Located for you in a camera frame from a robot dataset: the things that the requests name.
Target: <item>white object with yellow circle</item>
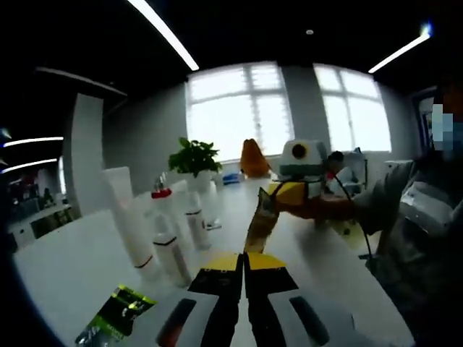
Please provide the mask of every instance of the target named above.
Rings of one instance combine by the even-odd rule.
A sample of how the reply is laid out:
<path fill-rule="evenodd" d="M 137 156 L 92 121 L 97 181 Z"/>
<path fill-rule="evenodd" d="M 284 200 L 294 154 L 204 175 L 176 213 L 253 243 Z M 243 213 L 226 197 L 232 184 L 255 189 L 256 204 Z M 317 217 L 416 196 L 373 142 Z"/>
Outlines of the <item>white object with yellow circle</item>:
<path fill-rule="evenodd" d="M 321 193 L 321 182 L 325 174 L 323 160 L 326 149 L 321 141 L 291 140 L 283 149 L 280 158 L 279 181 L 308 182 L 308 197 Z"/>

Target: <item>gray wall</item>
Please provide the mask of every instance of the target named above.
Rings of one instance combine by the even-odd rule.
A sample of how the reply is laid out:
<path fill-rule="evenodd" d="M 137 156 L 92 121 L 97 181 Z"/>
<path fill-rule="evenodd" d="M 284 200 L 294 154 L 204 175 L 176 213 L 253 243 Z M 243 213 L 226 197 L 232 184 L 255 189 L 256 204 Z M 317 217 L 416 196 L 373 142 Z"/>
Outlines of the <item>gray wall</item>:
<path fill-rule="evenodd" d="M 167 171 L 167 160 L 187 136 L 184 85 L 128 103 L 103 118 L 106 168 L 128 166 L 134 195 L 153 187 L 156 175 Z"/>
<path fill-rule="evenodd" d="M 296 137 L 322 140 L 330 150 L 328 122 L 313 68 L 282 68 Z M 419 135 L 412 104 L 390 88 L 380 86 L 391 132 L 391 153 L 366 153 L 369 180 L 382 177 L 385 160 L 414 158 Z M 103 119 L 103 156 L 107 168 L 128 166 L 134 194 L 146 192 L 155 175 L 167 170 L 169 154 L 187 136 L 184 85 L 159 92 L 144 101 L 128 103 Z M 270 160 L 271 166 L 278 159 Z M 224 171 L 236 171 L 227 164 Z"/>

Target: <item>orange object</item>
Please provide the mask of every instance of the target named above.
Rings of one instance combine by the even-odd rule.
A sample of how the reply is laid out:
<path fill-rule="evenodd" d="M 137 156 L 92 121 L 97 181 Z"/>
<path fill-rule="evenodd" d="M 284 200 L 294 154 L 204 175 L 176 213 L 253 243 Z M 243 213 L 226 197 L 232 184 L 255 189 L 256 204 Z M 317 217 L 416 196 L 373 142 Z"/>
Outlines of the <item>orange object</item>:
<path fill-rule="evenodd" d="M 242 172 L 252 179 L 267 177 L 270 169 L 266 157 L 254 139 L 243 142 L 240 165 Z"/>

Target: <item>gray sleeve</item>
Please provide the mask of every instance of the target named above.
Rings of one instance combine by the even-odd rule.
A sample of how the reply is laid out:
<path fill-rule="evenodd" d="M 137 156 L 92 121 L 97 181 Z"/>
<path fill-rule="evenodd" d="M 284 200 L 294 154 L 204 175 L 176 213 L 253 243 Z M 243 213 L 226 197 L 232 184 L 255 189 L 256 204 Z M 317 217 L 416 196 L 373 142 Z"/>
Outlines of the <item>gray sleeve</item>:
<path fill-rule="evenodd" d="M 357 221 L 367 234 L 393 226 L 402 191 L 414 171 L 414 166 L 414 163 L 398 165 L 377 181 L 372 189 L 354 197 L 354 204 L 360 209 Z"/>

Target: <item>red bottle cap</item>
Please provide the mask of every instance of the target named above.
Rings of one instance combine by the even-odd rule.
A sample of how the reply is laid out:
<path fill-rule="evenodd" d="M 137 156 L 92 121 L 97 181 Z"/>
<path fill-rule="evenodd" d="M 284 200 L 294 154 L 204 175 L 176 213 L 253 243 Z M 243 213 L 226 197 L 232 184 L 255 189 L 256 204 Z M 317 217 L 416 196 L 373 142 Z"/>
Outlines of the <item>red bottle cap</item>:
<path fill-rule="evenodd" d="M 165 188 L 165 189 L 160 190 L 159 192 L 152 192 L 151 197 L 153 199 L 160 199 L 162 197 L 168 197 L 170 194 L 172 194 L 172 191 L 170 190 L 170 188 Z"/>

